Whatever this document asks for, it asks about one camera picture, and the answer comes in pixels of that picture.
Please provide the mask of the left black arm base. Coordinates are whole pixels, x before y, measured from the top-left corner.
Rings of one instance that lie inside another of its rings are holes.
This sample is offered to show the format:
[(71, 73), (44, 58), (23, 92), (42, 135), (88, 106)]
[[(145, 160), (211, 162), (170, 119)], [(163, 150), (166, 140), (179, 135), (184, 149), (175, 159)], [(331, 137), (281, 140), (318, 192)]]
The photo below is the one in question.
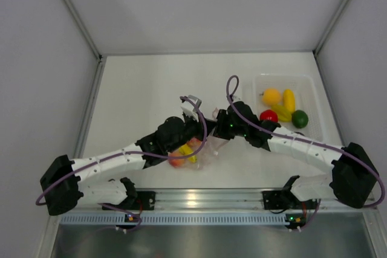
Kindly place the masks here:
[(138, 191), (136, 193), (130, 193), (127, 198), (125, 198), (118, 205), (108, 204), (109, 206), (127, 210), (127, 211), (137, 211), (137, 210), (154, 210), (156, 193), (154, 191)]

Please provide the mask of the green fake lime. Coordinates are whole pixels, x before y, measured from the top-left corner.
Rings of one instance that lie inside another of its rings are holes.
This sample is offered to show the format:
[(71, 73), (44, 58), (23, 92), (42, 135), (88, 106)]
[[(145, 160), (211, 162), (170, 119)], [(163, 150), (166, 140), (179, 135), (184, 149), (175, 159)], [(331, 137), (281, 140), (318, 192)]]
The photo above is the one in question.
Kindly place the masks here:
[(309, 117), (303, 110), (296, 110), (292, 113), (291, 122), (294, 127), (302, 129), (308, 125)]

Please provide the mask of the yellow fake starfruit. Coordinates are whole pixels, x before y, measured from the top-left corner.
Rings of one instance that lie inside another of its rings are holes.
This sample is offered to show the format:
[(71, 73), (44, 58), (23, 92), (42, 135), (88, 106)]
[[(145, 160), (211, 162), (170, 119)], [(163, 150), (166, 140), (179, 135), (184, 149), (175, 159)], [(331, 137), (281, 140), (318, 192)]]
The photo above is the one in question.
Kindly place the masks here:
[(271, 107), (271, 110), (277, 114), (279, 121), (291, 122), (291, 119), (292, 119), (291, 112), (287, 108), (285, 108), (284, 106), (273, 105)]

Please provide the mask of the yellow fake corn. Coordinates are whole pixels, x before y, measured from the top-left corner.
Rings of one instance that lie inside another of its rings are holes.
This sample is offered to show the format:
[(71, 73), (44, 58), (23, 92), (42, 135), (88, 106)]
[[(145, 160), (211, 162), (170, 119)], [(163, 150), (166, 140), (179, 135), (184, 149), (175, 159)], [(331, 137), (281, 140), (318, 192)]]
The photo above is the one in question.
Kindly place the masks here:
[(283, 103), (285, 108), (287, 108), (291, 113), (294, 113), (294, 111), (296, 110), (296, 99), (292, 90), (284, 90)]

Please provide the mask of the orange yellow fake peach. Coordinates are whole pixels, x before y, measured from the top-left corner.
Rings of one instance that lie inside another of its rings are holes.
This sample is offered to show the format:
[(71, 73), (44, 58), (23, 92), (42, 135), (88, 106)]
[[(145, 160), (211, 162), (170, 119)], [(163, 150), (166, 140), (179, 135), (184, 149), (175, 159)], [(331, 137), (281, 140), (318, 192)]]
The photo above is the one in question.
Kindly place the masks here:
[(282, 101), (282, 94), (275, 88), (268, 88), (263, 92), (261, 100), (266, 106), (277, 105)]

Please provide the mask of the red fake apple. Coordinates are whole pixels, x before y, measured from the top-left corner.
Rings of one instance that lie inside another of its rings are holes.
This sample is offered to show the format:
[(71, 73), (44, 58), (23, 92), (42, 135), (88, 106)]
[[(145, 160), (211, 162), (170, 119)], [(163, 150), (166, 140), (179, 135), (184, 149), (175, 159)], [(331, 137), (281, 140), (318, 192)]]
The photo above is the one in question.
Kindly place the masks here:
[(278, 122), (279, 119), (278, 119), (278, 115), (275, 111), (268, 109), (268, 110), (263, 111), (259, 115), (259, 120), (260, 121), (268, 120), (268, 121)]

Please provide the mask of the clear zip top bag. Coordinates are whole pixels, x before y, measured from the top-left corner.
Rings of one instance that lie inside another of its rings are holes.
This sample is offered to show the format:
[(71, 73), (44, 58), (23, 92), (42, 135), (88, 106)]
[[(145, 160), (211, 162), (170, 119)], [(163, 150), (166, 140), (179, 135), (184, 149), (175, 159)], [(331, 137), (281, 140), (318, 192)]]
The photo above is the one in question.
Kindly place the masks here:
[(175, 169), (190, 169), (190, 170), (201, 170), (210, 164), (213, 160), (219, 158), (220, 150), (224, 147), (229, 140), (218, 139), (213, 136), (208, 136), (205, 145), (202, 149), (196, 154), (197, 163), (190, 163), (186, 159), (185, 165), (183, 167)]

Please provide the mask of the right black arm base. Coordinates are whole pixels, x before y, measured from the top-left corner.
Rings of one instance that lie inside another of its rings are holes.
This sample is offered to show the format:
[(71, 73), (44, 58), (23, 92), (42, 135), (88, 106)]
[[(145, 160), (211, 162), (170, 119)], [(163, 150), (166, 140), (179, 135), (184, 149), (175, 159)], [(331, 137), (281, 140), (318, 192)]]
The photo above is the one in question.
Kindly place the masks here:
[(263, 191), (262, 198), (265, 210), (314, 210), (317, 207), (316, 200), (300, 201), (288, 190)]

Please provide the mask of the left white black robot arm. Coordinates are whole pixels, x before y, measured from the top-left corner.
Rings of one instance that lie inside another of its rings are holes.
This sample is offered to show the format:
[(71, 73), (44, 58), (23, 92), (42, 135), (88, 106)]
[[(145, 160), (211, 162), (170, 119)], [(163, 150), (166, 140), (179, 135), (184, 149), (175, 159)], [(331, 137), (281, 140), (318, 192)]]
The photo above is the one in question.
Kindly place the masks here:
[(157, 130), (126, 147), (91, 158), (57, 157), (40, 179), (42, 194), (36, 205), (57, 216), (76, 207), (101, 205), (107, 210), (138, 207), (138, 193), (129, 172), (171, 160), (172, 152), (193, 138), (205, 141), (215, 121), (185, 115), (169, 117)]

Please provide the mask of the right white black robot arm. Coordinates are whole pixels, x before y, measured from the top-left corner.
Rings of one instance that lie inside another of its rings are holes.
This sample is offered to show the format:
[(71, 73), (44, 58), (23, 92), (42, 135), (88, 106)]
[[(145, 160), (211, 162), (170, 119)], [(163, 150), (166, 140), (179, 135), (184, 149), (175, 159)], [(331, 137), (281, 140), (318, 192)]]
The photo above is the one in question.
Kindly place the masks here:
[(330, 146), (277, 122), (261, 121), (242, 101), (218, 111), (213, 136), (225, 140), (243, 137), (253, 147), (290, 156), (319, 169), (320, 175), (295, 175), (288, 180), (282, 200), (290, 208), (311, 199), (336, 199), (349, 207), (363, 208), (380, 181), (362, 146), (356, 143)]

